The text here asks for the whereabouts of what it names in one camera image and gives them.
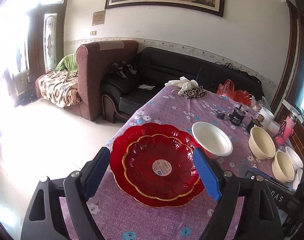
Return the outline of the white small paper bowl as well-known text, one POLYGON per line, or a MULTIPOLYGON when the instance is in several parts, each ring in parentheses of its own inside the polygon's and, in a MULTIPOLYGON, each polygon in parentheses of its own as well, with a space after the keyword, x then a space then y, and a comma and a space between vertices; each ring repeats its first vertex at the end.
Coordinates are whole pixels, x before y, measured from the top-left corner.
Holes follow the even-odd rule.
POLYGON ((299 155, 289 146, 285 147, 285 154, 289 157, 292 162, 294 171, 296 172, 299 168, 303 169, 303 162, 299 155))

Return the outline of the black leather sofa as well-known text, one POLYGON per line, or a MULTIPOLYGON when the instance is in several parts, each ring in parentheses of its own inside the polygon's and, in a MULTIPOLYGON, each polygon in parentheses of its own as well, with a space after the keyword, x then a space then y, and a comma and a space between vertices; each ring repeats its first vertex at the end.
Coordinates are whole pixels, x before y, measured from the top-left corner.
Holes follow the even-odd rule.
POLYGON ((218 62, 147 47, 131 63, 113 64, 113 70, 100 82, 104 119, 109 122, 128 120, 165 83, 183 76, 188 80, 196 80, 200 86, 213 93, 217 92, 220 84, 232 80, 235 89, 245 90, 256 99, 264 95, 262 82, 247 72, 218 62))

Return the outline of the white shallow paper bowl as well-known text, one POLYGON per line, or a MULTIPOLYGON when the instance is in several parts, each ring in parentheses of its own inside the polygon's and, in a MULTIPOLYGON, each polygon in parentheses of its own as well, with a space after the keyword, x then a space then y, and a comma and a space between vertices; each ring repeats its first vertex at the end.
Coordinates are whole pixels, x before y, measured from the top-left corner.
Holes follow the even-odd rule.
POLYGON ((208 122, 196 122, 191 128, 194 139, 212 159, 227 157, 233 151, 232 141, 223 130, 208 122))

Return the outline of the wooden brick-pattern cabinet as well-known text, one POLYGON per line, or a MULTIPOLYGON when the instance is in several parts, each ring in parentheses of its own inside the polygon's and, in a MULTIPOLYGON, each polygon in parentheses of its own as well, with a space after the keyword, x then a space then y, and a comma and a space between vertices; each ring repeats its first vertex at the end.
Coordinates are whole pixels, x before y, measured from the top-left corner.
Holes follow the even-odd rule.
MULTIPOLYGON (((298 107, 292 106, 289 102, 283 99, 283 102, 278 110, 275 121, 281 124, 290 113, 300 114, 298 107)), ((289 136, 289 140, 297 154, 304 160, 304 126, 303 116, 296 118, 296 124, 293 128, 293 133, 289 136)))

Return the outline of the black round device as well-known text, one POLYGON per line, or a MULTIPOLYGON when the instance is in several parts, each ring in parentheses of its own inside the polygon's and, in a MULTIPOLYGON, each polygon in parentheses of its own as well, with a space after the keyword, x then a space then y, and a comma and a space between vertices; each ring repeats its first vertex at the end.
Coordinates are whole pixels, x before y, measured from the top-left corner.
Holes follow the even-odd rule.
POLYGON ((248 111, 244 105, 239 103, 235 105, 232 113, 228 114, 228 117, 233 125, 240 126, 247 113, 248 111))

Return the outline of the black phone stand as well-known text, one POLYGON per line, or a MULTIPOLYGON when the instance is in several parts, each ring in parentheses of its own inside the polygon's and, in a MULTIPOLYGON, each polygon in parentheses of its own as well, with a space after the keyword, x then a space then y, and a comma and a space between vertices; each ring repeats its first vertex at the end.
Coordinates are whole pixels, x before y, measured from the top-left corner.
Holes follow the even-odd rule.
POLYGON ((276 138, 284 139, 284 131, 286 128, 286 124, 287 124, 286 121, 283 121, 282 124, 280 124, 280 128, 279 128, 278 132, 273 136, 273 139, 276 139, 276 138))

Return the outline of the small black adapter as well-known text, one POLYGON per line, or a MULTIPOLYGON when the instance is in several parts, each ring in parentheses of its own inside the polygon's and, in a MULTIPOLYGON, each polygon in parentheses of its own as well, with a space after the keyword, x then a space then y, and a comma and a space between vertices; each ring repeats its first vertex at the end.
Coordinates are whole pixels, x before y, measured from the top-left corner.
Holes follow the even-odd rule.
POLYGON ((219 118, 220 120, 223 120, 225 115, 226 115, 225 113, 219 112, 219 113, 217 113, 217 118, 219 118))

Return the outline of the large red scalloped plate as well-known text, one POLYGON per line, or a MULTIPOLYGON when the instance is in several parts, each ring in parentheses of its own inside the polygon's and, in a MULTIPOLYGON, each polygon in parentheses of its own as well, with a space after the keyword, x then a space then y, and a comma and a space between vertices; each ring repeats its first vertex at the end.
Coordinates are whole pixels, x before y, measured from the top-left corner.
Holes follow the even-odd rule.
POLYGON ((193 191, 185 196, 173 200, 170 202, 164 202, 156 199, 149 199, 142 196, 136 189, 131 186, 124 176, 124 169, 122 165, 122 157, 127 150, 127 146, 136 141, 139 137, 143 135, 154 135, 154 134, 164 134, 169 136, 178 137, 180 139, 187 138, 193 140, 195 144, 195 149, 198 148, 198 143, 195 139, 187 132, 181 131, 178 128, 171 125, 159 125, 154 123, 143 124, 142 126, 133 126, 128 128, 122 135, 117 137, 111 149, 110 155, 110 168, 114 176, 114 179, 118 187, 124 191, 129 196, 133 197, 136 201, 150 207, 178 207, 187 204, 193 198, 198 196, 204 191, 203 183, 200 181, 195 185, 193 191))

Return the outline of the pink thermos bottle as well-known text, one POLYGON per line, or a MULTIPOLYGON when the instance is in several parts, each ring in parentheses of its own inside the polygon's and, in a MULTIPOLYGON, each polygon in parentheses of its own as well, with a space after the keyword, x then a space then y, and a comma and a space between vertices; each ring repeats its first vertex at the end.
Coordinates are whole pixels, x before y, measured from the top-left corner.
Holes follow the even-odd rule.
POLYGON ((294 112, 291 112, 285 119, 285 121, 287 122, 286 124, 286 128, 284 131, 284 139, 281 138, 276 138, 275 141, 279 144, 279 145, 283 145, 287 139, 289 138, 289 136, 293 133, 294 131, 294 127, 296 125, 297 122, 297 118, 298 115, 294 112))

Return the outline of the green cloth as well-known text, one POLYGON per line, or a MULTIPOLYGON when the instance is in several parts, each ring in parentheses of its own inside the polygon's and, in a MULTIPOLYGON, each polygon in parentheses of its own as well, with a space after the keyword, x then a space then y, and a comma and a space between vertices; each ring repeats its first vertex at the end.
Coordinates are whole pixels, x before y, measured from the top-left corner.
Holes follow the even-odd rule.
POLYGON ((78 71, 78 65, 76 62, 75 54, 69 54, 64 56, 61 61, 57 64, 56 71, 67 70, 69 72, 75 73, 78 71))

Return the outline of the white gloves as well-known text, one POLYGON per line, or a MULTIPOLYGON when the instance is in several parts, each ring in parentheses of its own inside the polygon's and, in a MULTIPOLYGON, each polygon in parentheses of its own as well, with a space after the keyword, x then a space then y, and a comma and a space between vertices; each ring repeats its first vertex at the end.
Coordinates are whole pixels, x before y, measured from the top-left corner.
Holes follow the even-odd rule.
POLYGON ((180 77, 179 80, 170 80, 167 83, 165 83, 164 85, 177 87, 173 91, 178 95, 183 95, 186 90, 190 90, 190 89, 199 87, 196 80, 188 80, 184 76, 180 77))

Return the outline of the red plastic bag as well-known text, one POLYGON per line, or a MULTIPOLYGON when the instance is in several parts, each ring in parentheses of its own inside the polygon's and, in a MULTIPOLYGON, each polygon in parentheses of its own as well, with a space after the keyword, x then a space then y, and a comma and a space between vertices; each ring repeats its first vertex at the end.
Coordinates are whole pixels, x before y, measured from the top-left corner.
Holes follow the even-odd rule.
POLYGON ((245 90, 235 90, 235 84, 232 80, 227 80, 224 84, 219 84, 216 94, 227 96, 235 102, 251 105, 251 96, 245 90))

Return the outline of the cream deep paper bowl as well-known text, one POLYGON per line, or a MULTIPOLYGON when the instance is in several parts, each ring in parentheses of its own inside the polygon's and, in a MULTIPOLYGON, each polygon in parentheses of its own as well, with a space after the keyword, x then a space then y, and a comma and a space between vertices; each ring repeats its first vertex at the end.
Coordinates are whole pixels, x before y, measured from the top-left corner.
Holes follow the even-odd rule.
POLYGON ((272 138, 260 127, 251 129, 248 144, 252 154, 260 160, 273 159, 275 156, 276 148, 272 138))

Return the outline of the small red gold-rimmed plate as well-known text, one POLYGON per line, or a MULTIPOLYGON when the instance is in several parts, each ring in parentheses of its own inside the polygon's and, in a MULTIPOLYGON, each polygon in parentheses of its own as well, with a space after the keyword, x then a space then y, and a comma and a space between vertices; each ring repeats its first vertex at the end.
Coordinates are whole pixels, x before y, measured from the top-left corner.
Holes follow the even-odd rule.
POLYGON ((127 146, 124 176, 137 192, 164 202, 189 195, 200 176, 193 162, 195 144, 187 138, 143 135, 127 146))

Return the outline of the white plastic jar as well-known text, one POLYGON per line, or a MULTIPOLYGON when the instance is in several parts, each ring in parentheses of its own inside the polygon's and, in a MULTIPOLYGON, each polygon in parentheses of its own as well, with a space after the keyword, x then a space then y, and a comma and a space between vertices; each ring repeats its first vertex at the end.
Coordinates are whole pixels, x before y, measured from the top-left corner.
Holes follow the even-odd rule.
POLYGON ((266 107, 262 107, 262 109, 260 109, 257 120, 261 123, 261 128, 266 131, 273 119, 274 115, 269 109, 266 107))

